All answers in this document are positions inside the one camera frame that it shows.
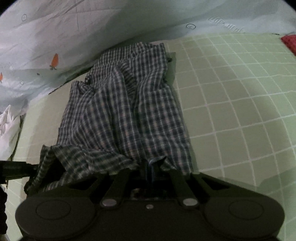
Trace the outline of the green grid bed sheet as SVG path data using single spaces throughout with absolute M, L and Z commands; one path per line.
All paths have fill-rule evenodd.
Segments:
M 163 195 L 100 204 L 95 173 L 27 195 L 6 188 L 9 240 L 295 240 L 295 55 L 276 34 L 210 34 L 161 41 L 166 81 L 181 111 L 193 170 L 218 179 L 206 203 Z M 57 142 L 71 84 L 29 106 L 12 161 L 38 164 Z

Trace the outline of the blue white plaid shirt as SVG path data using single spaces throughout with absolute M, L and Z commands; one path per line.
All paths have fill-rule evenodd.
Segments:
M 42 147 L 25 193 L 144 163 L 191 173 L 189 138 L 166 81 L 168 61 L 164 44 L 139 42 L 105 51 L 84 81 L 71 84 L 57 142 Z

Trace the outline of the white carrot print duvet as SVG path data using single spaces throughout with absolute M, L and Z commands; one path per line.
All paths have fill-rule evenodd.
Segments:
M 1 110 L 26 104 L 125 41 L 295 31 L 295 1 L 1 1 Z

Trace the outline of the red folded garment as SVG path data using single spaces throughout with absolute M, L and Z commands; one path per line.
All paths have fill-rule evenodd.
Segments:
M 296 55 L 296 35 L 285 35 L 281 37 L 281 41 L 294 55 Z

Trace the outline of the white crumpled cloth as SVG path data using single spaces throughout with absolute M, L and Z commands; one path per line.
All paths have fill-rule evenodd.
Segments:
M 21 118 L 19 112 L 9 105 L 1 114 L 1 161 L 7 161 L 16 147 L 20 132 Z

